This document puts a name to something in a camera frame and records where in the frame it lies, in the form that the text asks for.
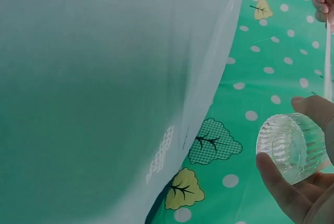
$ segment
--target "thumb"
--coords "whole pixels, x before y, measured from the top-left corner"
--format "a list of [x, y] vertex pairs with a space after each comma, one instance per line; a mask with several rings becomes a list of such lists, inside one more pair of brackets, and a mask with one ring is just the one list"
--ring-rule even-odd
[[291, 105], [297, 113], [302, 113], [313, 120], [325, 133], [326, 151], [334, 163], [334, 104], [320, 97], [294, 97]]
[[329, 8], [327, 19], [330, 25], [334, 25], [334, 5]]
[[334, 117], [334, 104], [317, 95], [307, 98], [294, 97], [291, 105], [294, 111], [311, 118], [323, 131]]

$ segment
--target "glass cup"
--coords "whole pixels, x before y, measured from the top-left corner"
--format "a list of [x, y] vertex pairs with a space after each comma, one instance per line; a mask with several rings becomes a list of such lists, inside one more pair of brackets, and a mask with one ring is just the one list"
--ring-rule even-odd
[[267, 153], [282, 176], [295, 184], [330, 163], [325, 135], [309, 117], [277, 114], [262, 125], [256, 142], [256, 154]]

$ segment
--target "fingernail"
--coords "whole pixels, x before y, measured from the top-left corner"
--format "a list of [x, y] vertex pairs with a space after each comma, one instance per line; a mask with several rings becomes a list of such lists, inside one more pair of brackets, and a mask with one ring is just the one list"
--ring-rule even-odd
[[303, 97], [300, 97], [300, 96], [295, 96], [295, 97], [293, 97], [292, 99], [291, 99], [291, 102], [301, 102], [301, 101], [303, 101], [304, 100], [304, 98]]
[[291, 106], [293, 107], [294, 111], [297, 113], [302, 113], [304, 110], [304, 98], [300, 96], [293, 97], [291, 99]]

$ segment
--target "leaf print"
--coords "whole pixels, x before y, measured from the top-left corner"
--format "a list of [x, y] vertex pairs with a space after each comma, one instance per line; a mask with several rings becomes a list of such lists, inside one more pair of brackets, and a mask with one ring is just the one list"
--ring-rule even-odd
[[254, 18], [261, 20], [267, 19], [273, 15], [272, 11], [270, 10], [268, 2], [265, 0], [259, 0], [256, 6], [250, 6], [251, 8], [255, 9]]
[[224, 125], [210, 118], [203, 122], [188, 157], [191, 164], [207, 165], [213, 160], [228, 160], [241, 151], [241, 144], [233, 139]]
[[195, 202], [203, 199], [204, 192], [199, 187], [195, 172], [184, 168], [172, 182], [165, 200], [165, 208], [177, 210], [181, 206], [193, 206]]

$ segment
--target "ribbed glass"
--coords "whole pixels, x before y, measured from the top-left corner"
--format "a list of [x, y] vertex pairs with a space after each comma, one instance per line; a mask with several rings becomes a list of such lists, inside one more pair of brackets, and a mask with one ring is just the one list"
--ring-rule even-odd
[[256, 153], [259, 152], [272, 158], [290, 184], [309, 177], [328, 159], [324, 132], [299, 113], [277, 114], [267, 119], [257, 137]]

